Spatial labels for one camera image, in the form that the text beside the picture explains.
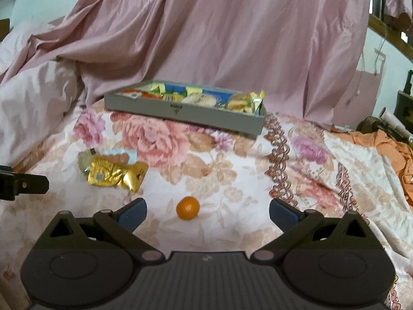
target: bed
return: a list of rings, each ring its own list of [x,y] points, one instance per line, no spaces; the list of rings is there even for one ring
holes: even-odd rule
[[[16,24],[0,44],[0,74],[33,33],[51,27],[35,20]],[[0,163],[10,161],[15,171],[50,181],[45,195],[0,202],[0,307],[23,310],[29,305],[19,270],[58,211],[91,216],[143,197],[148,217],[135,233],[167,256],[174,250],[244,250],[250,255],[281,234],[269,219],[272,198],[329,217],[358,211],[396,268],[386,305],[413,308],[413,214],[389,159],[376,149],[277,113],[268,113],[261,135],[250,139],[109,112],[102,99],[85,108],[83,89],[76,64],[59,57],[0,87],[0,117],[13,118],[0,127]],[[139,160],[150,166],[140,191],[90,186],[77,164],[78,153],[88,148],[137,150]],[[200,201],[200,213],[182,221],[175,207],[188,195]]]

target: gold snack wrapper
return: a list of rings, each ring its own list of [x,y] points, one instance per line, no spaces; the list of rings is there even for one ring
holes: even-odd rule
[[[96,154],[94,148],[84,150],[78,154],[78,167],[82,174],[88,178],[90,165],[92,164],[93,156]],[[100,155],[101,157],[106,158],[108,161],[112,163],[125,163],[127,164],[129,161],[129,155],[127,153],[123,154],[115,154],[115,155]]]
[[[136,162],[132,165],[114,163],[101,155],[94,155],[90,164],[88,183],[111,187],[120,185],[131,192],[137,192],[148,171],[148,165]]]

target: floral bedspread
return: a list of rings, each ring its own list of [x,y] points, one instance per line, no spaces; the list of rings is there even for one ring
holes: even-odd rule
[[[87,148],[131,148],[150,166],[137,194],[90,186],[77,167]],[[136,234],[168,255],[173,250],[254,250],[281,234],[268,216],[280,197],[300,210],[326,216],[360,212],[389,253],[397,278],[387,299],[392,310],[413,309],[413,215],[388,159],[374,148],[346,143],[310,123],[269,114],[262,134],[233,133],[172,121],[108,112],[103,101],[76,107],[60,127],[17,167],[49,178],[46,195],[0,202],[0,292],[11,309],[28,300],[21,264],[60,210],[92,216],[144,197],[148,217]],[[201,204],[182,221],[184,196]]]

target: orange fruit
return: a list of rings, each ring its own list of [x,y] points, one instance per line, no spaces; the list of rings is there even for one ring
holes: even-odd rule
[[[176,205],[176,214],[182,220],[194,219],[199,211],[200,202],[194,197],[185,197]]]

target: pink satin fabric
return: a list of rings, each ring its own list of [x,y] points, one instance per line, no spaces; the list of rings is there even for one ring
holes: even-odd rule
[[[359,60],[370,0],[79,0],[33,36],[2,83],[78,61],[87,104],[143,79],[266,91],[268,110],[331,127]]]
[[[413,20],[413,0],[386,0],[385,14],[398,17],[406,13]]]

